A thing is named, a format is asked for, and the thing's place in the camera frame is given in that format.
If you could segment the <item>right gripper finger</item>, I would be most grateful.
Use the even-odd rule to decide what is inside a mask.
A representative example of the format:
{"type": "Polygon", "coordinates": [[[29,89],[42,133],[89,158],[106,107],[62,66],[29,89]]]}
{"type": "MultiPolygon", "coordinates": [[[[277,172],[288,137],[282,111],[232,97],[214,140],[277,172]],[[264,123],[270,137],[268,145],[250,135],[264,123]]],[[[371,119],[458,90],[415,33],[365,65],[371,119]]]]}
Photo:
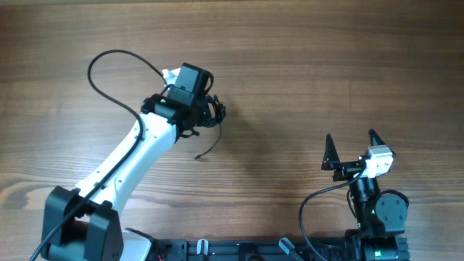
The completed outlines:
{"type": "Polygon", "coordinates": [[[331,134],[326,135],[326,148],[323,155],[323,162],[321,165],[321,170],[335,170],[340,168],[341,163],[336,150],[334,140],[331,137],[331,134]]]}
{"type": "Polygon", "coordinates": [[[368,131],[368,134],[370,137],[370,146],[368,147],[369,157],[379,157],[380,155],[386,155],[391,157],[396,156],[396,153],[385,144],[385,142],[380,138],[380,136],[374,129],[370,129],[368,131]]]}

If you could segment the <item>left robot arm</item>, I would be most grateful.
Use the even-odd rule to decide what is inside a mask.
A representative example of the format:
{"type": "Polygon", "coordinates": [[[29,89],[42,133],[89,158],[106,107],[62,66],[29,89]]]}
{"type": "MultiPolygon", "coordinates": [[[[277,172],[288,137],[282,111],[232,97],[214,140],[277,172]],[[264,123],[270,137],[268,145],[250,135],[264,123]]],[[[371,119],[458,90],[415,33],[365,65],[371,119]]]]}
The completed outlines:
{"type": "Polygon", "coordinates": [[[164,70],[165,87],[145,99],[128,135],[89,176],[47,196],[35,260],[150,260],[156,239],[123,229],[120,217],[152,165],[180,138],[211,128],[212,73],[188,63],[164,70]]]}

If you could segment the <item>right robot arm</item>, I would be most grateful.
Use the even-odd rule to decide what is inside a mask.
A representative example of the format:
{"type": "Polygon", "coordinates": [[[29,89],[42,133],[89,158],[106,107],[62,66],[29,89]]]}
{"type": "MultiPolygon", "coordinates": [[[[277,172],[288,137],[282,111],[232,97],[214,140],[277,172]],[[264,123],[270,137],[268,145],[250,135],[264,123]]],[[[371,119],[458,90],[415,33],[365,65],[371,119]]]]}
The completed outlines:
{"type": "Polygon", "coordinates": [[[322,170],[334,171],[334,181],[349,182],[348,197],[357,230],[345,233],[348,260],[409,260],[405,232],[409,200],[393,189],[382,191],[377,178],[387,174],[396,154],[373,129],[369,130],[370,146],[364,155],[342,162],[331,135],[326,136],[322,170]]]}

